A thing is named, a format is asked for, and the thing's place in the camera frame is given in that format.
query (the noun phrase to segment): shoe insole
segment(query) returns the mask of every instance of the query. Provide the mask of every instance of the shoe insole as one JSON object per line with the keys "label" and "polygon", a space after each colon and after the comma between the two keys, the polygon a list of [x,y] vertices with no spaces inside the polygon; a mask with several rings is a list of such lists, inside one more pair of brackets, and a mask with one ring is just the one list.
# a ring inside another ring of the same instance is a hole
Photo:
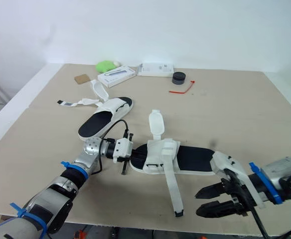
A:
{"label": "shoe insole", "polygon": [[[132,100],[128,97],[118,97],[125,101],[129,106],[132,105]],[[83,138],[94,136],[103,127],[105,127],[112,118],[112,113],[109,111],[101,111],[93,114],[78,130],[78,134]]]}
{"label": "shoe insole", "polygon": [[[138,153],[138,158],[134,158],[133,155]],[[137,169],[143,169],[146,161],[146,154],[147,146],[146,144],[143,144],[134,150],[131,158],[131,164]],[[208,148],[197,148],[181,145],[177,153],[177,162],[180,170],[211,172],[212,168],[210,161],[213,154],[214,151]]]}

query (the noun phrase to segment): white box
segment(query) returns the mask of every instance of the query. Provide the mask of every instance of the white box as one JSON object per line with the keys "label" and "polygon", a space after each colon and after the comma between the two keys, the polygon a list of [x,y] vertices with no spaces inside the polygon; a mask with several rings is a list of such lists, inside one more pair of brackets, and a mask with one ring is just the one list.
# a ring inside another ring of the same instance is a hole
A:
{"label": "white box", "polygon": [[142,63],[137,70],[138,76],[172,77],[173,74],[173,65],[166,63]]}
{"label": "white box", "polygon": [[136,72],[128,66],[121,66],[111,71],[107,71],[98,75],[98,80],[106,87],[115,86],[131,77],[135,76]]}

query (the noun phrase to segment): white wall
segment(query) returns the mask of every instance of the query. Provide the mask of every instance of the white wall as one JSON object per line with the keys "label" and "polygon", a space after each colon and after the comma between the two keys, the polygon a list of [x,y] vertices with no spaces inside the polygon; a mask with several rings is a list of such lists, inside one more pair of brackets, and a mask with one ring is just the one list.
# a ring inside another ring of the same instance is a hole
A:
{"label": "white wall", "polygon": [[291,0],[0,0],[0,83],[48,62],[281,72],[291,85]]}

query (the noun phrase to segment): plywood surface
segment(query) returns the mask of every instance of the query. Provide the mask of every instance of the plywood surface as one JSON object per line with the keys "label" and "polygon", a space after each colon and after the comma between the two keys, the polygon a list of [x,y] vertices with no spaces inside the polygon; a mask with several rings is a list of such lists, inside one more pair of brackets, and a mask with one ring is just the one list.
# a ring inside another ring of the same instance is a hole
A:
{"label": "plywood surface", "polygon": [[[135,134],[134,148],[151,139],[148,115],[162,112],[164,137],[182,145],[210,147],[241,161],[266,165],[291,155],[291,106],[260,72],[190,70],[182,86],[169,78],[134,77],[107,89],[111,97],[127,96],[134,108],[125,116]],[[73,161],[83,142],[77,131],[95,110],[94,106],[67,108],[56,102],[77,102],[95,96],[89,83],[78,85],[74,77],[97,78],[94,66],[65,65],[39,93],[0,141],[0,214],[14,215],[10,202],[24,205],[63,170],[60,161]],[[190,80],[196,83],[185,95]],[[109,136],[122,137],[123,126]],[[67,221],[185,232],[252,234],[259,230],[252,216],[232,215],[221,219],[196,216],[196,209],[209,200],[195,199],[199,189],[219,182],[217,176],[177,175],[185,215],[175,218],[164,175],[146,175],[104,159],[104,171],[91,176],[74,200]],[[220,198],[229,200],[228,196]],[[291,202],[266,203],[258,210],[270,234],[291,229]]]}

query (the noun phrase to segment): red zip tie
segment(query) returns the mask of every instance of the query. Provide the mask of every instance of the red zip tie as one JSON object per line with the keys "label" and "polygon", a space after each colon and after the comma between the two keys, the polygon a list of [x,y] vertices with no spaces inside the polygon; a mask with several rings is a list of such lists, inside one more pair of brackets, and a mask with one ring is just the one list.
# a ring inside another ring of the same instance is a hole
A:
{"label": "red zip tie", "polygon": [[195,83],[195,81],[191,81],[191,85],[189,86],[189,88],[187,88],[187,90],[185,92],[178,92],[178,91],[169,91],[170,93],[176,93],[176,94],[185,94],[186,92],[188,92],[191,87],[193,86],[193,84]]}

